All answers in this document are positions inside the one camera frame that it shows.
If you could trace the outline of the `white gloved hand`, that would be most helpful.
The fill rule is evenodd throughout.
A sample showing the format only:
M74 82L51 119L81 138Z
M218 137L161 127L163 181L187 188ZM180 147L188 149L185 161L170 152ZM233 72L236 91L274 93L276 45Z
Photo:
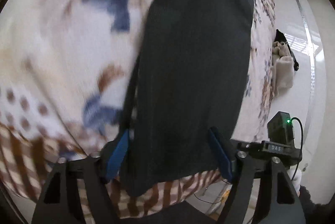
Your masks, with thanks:
M297 169L297 171L296 171L295 168L288 169L287 174L288 174L289 178L291 179L293 187L295 188L296 192L299 193L300 184L301 184L301 177L302 177L301 170Z

